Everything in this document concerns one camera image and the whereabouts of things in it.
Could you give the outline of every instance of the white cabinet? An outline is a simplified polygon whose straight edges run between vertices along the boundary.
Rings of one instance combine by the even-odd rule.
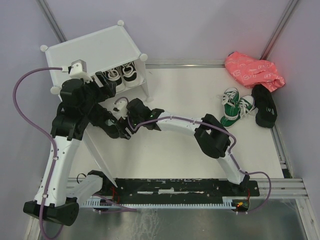
[[[134,87],[142,87],[147,96],[147,102],[152,98],[146,78],[145,61],[146,54],[140,52],[132,38],[125,30],[124,22],[118,21],[118,25],[90,33],[54,46],[41,46],[45,52],[49,67],[70,66],[72,62],[83,60],[86,62],[87,73],[95,77],[96,72],[119,67],[134,62],[138,83]],[[60,71],[51,71],[51,78],[54,86],[61,87],[62,83],[70,77]]]

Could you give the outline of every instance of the pink bag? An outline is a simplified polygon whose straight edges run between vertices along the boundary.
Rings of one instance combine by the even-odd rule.
[[[262,84],[270,92],[285,85],[285,80],[278,75],[273,62],[257,60],[235,51],[225,59],[225,68],[233,78],[246,88]]]

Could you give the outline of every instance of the green shoe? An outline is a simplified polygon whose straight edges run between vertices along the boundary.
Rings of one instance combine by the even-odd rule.
[[[222,105],[224,105],[224,116],[228,120],[236,120],[239,116],[239,101],[240,95],[238,89],[230,87],[225,90],[222,95]]]
[[[255,99],[251,95],[246,95],[240,98],[239,100],[239,114],[235,120],[229,120],[225,116],[220,119],[220,123],[226,129],[230,128],[235,124],[239,119],[245,118],[247,115],[252,115],[252,110],[255,109]]]

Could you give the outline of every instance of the white sneaker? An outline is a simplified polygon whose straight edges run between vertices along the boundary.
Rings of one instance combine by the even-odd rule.
[[[133,88],[139,85],[139,76],[136,70],[135,63],[133,61],[120,66],[121,74],[125,85],[128,88]]]
[[[120,71],[119,68],[115,67],[112,69],[109,69],[107,71],[103,72],[103,75],[110,81],[116,82],[116,89],[115,91],[117,93],[122,92],[123,90],[125,90],[126,86],[122,80],[122,77],[120,75]]]

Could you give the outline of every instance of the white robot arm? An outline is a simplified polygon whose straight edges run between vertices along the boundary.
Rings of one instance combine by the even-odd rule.
[[[53,159],[51,146],[42,184],[34,200],[24,204],[25,213],[38,218],[39,206],[45,197],[43,219],[70,226],[77,218],[79,207],[102,189],[107,178],[103,174],[96,173],[88,174],[79,185],[71,190],[67,189],[72,162],[89,123],[100,127],[113,139],[129,140],[131,138],[129,132],[134,134],[139,129],[132,126],[139,124],[143,124],[149,130],[175,131],[193,136],[207,156],[217,159],[230,183],[243,187],[249,181],[249,176],[241,173],[231,159],[228,151],[231,143],[229,136],[214,116],[210,114],[202,118],[176,116],[163,109],[150,110],[136,98],[130,102],[119,101],[115,104],[114,110],[120,112],[122,116],[116,119],[110,111],[99,105],[100,102],[115,96],[115,82],[109,81],[101,72],[96,72],[98,79],[93,80],[86,73],[85,63],[81,60],[72,63],[69,74],[72,79],[62,84],[59,92],[62,102],[58,106],[50,133],[57,144],[57,158]],[[48,192],[44,196],[52,161],[56,163]]]

